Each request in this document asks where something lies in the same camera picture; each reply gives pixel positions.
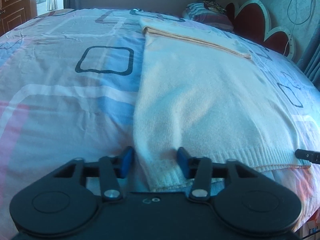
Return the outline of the striped purple pillow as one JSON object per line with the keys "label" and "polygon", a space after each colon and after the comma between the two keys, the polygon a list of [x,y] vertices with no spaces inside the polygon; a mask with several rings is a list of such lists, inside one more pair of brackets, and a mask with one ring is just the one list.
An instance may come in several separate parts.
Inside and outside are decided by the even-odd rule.
{"label": "striped purple pillow", "polygon": [[203,2],[190,3],[182,12],[185,19],[199,22],[202,24],[210,25],[224,31],[233,31],[233,24],[226,14],[220,14],[207,10]]}

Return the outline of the grey curtain at right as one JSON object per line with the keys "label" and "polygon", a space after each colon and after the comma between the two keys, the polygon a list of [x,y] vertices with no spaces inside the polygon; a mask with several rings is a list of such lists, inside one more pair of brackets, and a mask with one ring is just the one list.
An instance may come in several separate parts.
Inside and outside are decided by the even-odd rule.
{"label": "grey curtain at right", "polygon": [[318,22],[315,32],[306,48],[300,57],[297,66],[304,75],[313,83],[319,90],[320,87],[320,23]]}

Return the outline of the pastel patterned bed quilt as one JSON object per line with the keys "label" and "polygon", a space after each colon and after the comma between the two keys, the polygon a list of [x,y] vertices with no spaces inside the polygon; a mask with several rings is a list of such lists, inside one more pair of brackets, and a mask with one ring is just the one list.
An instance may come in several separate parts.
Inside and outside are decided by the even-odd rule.
{"label": "pastel patterned bed quilt", "polygon": [[[132,146],[135,168],[125,180],[127,190],[191,189],[192,180],[184,177],[184,187],[152,191],[138,159],[133,119],[145,47],[142,18],[238,40],[287,96],[306,142],[297,149],[319,150],[319,90],[280,53],[234,33],[137,9],[70,10],[37,17],[1,37],[1,239],[18,233],[9,211],[15,194],[75,158],[95,162]],[[319,210],[319,166],[309,164],[253,168],[300,198],[297,226]]]}

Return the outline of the red heart-shaped headboard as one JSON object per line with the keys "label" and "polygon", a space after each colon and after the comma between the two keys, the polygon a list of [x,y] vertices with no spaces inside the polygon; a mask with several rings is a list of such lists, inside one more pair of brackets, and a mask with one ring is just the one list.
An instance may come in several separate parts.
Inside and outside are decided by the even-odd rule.
{"label": "red heart-shaped headboard", "polygon": [[242,6],[226,5],[226,13],[236,35],[293,59],[296,44],[293,34],[285,26],[272,27],[267,7],[260,0],[249,0]]}

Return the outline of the brown wooden door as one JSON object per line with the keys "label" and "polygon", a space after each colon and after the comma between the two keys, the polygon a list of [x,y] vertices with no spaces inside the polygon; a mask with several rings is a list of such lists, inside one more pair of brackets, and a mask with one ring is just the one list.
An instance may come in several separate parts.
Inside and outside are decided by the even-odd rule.
{"label": "brown wooden door", "polygon": [[36,0],[1,0],[1,36],[36,16]]}

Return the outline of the gold patterned item on pillow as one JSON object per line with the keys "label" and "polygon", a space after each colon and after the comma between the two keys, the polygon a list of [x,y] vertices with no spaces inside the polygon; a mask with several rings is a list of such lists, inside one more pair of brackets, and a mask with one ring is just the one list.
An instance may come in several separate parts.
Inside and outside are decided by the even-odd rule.
{"label": "gold patterned item on pillow", "polygon": [[224,15],[226,14],[226,10],[216,2],[204,1],[203,4],[207,10]]}

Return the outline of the cream knitted sweater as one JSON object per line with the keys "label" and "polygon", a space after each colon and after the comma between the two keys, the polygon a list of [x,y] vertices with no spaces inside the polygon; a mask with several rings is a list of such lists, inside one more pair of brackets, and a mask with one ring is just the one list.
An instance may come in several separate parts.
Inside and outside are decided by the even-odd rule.
{"label": "cream knitted sweater", "polygon": [[187,184],[183,147],[216,163],[259,171],[308,167],[289,100],[238,40],[176,22],[142,18],[142,75],[133,119],[138,159],[152,191]]}

